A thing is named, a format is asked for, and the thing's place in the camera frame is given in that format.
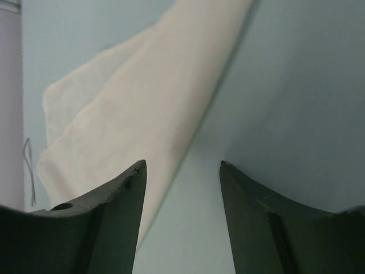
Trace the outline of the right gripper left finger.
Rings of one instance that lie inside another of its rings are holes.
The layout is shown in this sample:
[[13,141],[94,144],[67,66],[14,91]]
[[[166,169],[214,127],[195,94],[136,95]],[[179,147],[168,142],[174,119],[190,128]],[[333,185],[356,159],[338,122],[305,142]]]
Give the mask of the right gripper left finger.
[[1,207],[2,273],[131,273],[147,164],[53,209]]

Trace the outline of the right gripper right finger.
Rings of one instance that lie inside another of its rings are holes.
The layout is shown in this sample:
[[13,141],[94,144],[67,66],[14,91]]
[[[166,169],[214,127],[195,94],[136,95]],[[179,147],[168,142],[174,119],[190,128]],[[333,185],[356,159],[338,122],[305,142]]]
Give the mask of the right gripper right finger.
[[229,162],[220,183],[237,273],[363,273],[364,207],[338,213],[295,202]]

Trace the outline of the white cloth napkin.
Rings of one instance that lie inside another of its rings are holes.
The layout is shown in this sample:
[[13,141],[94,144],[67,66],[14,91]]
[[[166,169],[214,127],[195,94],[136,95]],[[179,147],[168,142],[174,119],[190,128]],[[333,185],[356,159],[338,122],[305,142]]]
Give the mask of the white cloth napkin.
[[43,94],[37,173],[51,205],[147,163],[148,232],[236,44],[250,1],[176,1],[152,27],[98,54]]

